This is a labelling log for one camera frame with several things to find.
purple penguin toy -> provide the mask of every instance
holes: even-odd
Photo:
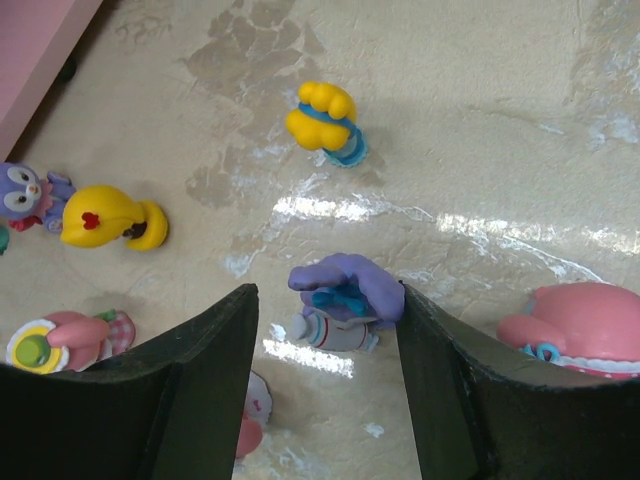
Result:
[[[24,165],[0,163],[0,216],[19,232],[43,225],[62,231],[62,212],[76,189],[69,178],[52,172],[46,179]]]

stained surface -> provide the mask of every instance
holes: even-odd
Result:
[[[633,2],[106,7],[22,160],[157,200],[171,237],[139,254],[13,234],[0,341],[51,311],[112,307],[145,339],[256,282],[254,368],[275,413],[239,479],[418,478],[393,335],[371,356],[288,342],[296,265],[363,253],[488,332],[539,285],[640,290]],[[309,79],[355,98],[372,148],[359,168],[286,134]]]

blue bow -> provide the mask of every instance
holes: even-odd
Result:
[[[327,307],[347,307],[358,317],[367,314],[367,297],[356,285],[340,285],[328,288],[326,292],[316,292],[311,296],[313,306],[320,310]]]

yellow base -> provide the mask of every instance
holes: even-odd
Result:
[[[164,243],[169,233],[169,221],[157,203],[144,200],[139,205],[144,210],[147,230],[140,238],[129,240],[127,247],[138,252],[145,252],[158,248]]]

